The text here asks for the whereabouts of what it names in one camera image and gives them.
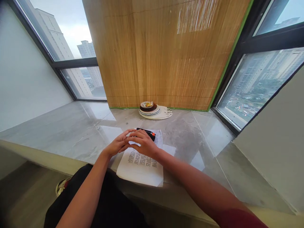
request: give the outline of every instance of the bamboo blind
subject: bamboo blind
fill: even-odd
[[[207,110],[250,0],[83,0],[110,107]]]

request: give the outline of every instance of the green tape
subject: green tape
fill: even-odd
[[[131,109],[131,108],[139,108],[139,107],[109,107],[109,108],[117,108],[117,109]],[[170,109],[182,109],[182,110],[190,110],[190,111],[207,111],[207,110],[196,110],[196,109],[184,109],[184,108],[172,108],[172,107],[168,107]]]
[[[182,110],[189,110],[189,111],[207,111],[208,112],[208,110],[184,109],[184,108],[173,108],[173,107],[168,107],[168,108],[170,108],[170,109],[182,109]]]
[[[227,62],[226,62],[225,68],[224,68],[224,70],[223,70],[223,72],[222,72],[221,78],[220,78],[220,80],[219,80],[219,82],[218,82],[218,85],[217,85],[217,87],[216,87],[216,89],[215,89],[213,98],[212,98],[212,100],[211,100],[211,102],[210,102],[210,104],[209,104],[209,107],[208,107],[208,110],[207,110],[207,111],[210,110],[211,105],[212,105],[212,103],[213,103],[213,101],[214,101],[214,98],[215,98],[215,96],[216,96],[216,94],[217,94],[217,92],[218,92],[218,90],[219,90],[219,86],[220,86],[221,83],[222,83],[223,77],[224,77],[224,75],[225,75],[225,73],[226,73],[226,70],[227,70],[227,67],[228,67],[228,65],[229,65],[230,59],[231,59],[231,57],[232,57],[232,54],[233,54],[233,52],[234,52],[235,46],[237,45],[238,39],[240,38],[241,32],[242,32],[242,30],[243,30],[243,28],[244,28],[244,24],[245,24],[245,22],[246,22],[246,20],[247,20],[247,17],[248,17],[248,15],[249,15],[250,9],[251,9],[252,4],[253,4],[253,1],[254,1],[254,0],[251,0],[250,3],[249,3],[249,5],[248,5],[247,11],[246,11],[246,13],[245,13],[245,15],[244,15],[243,21],[242,21],[241,26],[240,26],[240,30],[238,31],[237,37],[236,37],[236,39],[235,39],[235,41],[234,41],[234,44],[233,44],[233,46],[232,46],[232,50],[231,50],[231,52],[230,52],[230,55],[229,55],[228,60],[227,60]]]
[[[131,108],[139,108],[139,107],[109,107],[109,108],[118,108],[118,109],[131,109]]]

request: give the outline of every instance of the brown bowl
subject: brown bowl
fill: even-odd
[[[153,103],[153,106],[151,108],[143,108],[143,107],[139,107],[140,110],[142,111],[154,111],[157,108],[157,104]]]

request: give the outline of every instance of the leg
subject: leg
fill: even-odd
[[[44,228],[55,228],[74,195],[92,169],[87,164],[80,168],[46,213]],[[115,186],[110,173],[106,173],[96,213],[91,227],[147,227],[143,214]]]

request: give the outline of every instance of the shoe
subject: shoe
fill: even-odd
[[[62,191],[67,187],[70,178],[60,181],[56,186],[56,196],[58,197]]]

